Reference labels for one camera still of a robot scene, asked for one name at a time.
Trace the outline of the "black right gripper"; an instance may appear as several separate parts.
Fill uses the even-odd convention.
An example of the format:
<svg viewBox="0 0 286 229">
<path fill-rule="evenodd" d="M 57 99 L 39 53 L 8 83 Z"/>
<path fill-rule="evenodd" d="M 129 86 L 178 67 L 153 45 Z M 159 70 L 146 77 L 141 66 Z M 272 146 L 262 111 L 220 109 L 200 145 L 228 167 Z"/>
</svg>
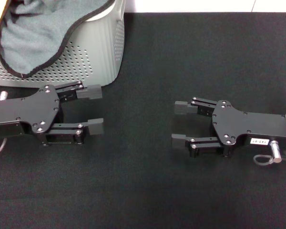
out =
<svg viewBox="0 0 286 229">
<path fill-rule="evenodd" d="M 173 148 L 186 148 L 190 157 L 203 154 L 231 156 L 240 146 L 268 146 L 277 141 L 286 148 L 286 116 L 240 111 L 227 100 L 212 101 L 193 97 L 190 102 L 175 101 L 177 115 L 197 114 L 212 117 L 217 137 L 188 137 L 172 134 Z"/>
</svg>

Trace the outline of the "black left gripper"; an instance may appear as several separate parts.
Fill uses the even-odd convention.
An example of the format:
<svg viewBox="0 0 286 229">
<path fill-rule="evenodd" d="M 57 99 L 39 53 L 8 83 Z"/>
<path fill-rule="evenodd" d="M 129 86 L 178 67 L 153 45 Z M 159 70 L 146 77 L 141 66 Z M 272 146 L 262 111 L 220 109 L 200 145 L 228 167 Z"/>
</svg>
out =
<svg viewBox="0 0 286 229">
<path fill-rule="evenodd" d="M 81 123 L 55 124 L 60 100 L 101 99 L 100 84 L 84 86 L 82 81 L 58 86 L 45 85 L 30 96 L 8 99 L 0 93 L 0 138 L 33 135 L 46 145 L 81 145 L 87 136 L 104 133 L 103 118 Z"/>
</svg>

